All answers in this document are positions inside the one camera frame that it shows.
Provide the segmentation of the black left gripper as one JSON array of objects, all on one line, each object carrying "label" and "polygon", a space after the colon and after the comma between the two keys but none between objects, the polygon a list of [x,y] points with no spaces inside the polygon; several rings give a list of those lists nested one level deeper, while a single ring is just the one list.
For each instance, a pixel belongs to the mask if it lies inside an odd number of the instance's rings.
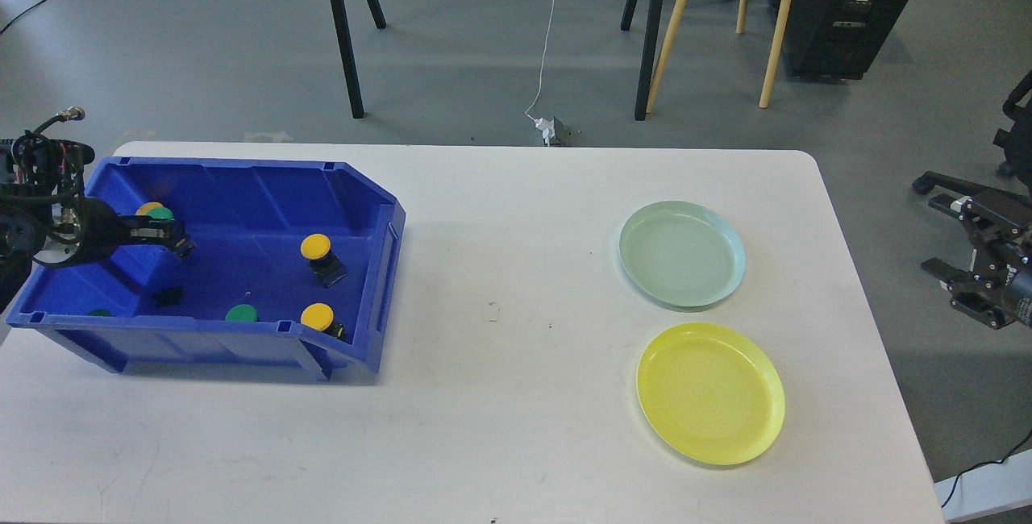
[{"label": "black left gripper", "polygon": [[185,224],[174,218],[122,216],[99,198],[82,198],[80,205],[62,214],[69,219],[64,226],[70,234],[58,233],[58,240],[46,238],[44,247],[33,256],[45,267],[72,267],[102,262],[121,244],[186,244]]}]

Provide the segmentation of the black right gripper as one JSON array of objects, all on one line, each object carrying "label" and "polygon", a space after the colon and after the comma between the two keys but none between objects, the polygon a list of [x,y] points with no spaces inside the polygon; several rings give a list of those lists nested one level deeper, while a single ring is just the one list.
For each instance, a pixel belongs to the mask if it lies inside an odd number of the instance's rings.
[{"label": "black right gripper", "polygon": [[952,308],[992,329],[1031,326],[1029,206],[998,191],[941,193],[926,204],[959,220],[972,245],[970,271],[937,257],[921,264],[950,294]]}]

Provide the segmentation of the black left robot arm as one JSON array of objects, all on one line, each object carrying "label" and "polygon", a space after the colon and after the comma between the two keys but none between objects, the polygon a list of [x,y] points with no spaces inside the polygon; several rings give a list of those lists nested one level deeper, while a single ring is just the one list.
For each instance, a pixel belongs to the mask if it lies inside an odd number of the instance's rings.
[{"label": "black left robot arm", "polygon": [[178,257],[196,248],[185,224],[161,203],[119,214],[85,193],[85,168],[95,150],[49,139],[57,123],[85,119],[80,106],[59,111],[35,130],[2,140],[1,297],[7,308],[34,264],[63,269],[99,263],[124,245],[162,245]]}]

